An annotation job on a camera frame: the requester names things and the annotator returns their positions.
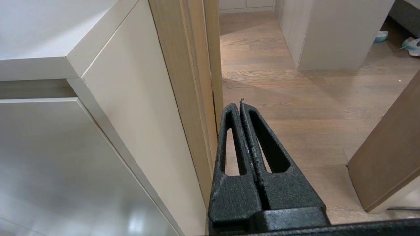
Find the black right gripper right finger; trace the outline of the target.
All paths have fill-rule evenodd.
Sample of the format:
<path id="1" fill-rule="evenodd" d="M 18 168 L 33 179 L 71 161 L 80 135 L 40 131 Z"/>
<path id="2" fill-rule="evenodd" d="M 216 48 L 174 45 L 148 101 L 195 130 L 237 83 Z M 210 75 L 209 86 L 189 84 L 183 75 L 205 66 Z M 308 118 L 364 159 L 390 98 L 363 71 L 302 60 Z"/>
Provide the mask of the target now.
<path id="1" fill-rule="evenodd" d="M 261 113 L 241 100 L 240 118 L 263 209 L 317 207 L 325 211 L 326 205 Z"/>

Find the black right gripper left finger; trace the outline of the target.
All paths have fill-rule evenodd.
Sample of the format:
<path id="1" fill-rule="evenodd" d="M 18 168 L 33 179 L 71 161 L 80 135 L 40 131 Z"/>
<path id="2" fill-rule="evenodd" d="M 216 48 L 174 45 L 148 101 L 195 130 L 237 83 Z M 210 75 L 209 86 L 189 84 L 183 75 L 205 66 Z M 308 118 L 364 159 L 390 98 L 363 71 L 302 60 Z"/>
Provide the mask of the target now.
<path id="1" fill-rule="evenodd" d="M 235 146 L 238 176 L 229 176 L 226 169 L 227 132 L 232 131 Z M 220 133 L 208 208 L 208 231 L 210 235 L 243 234 L 248 219 L 262 210 L 254 171 L 243 125 L 237 105 L 230 103 L 221 115 Z"/>

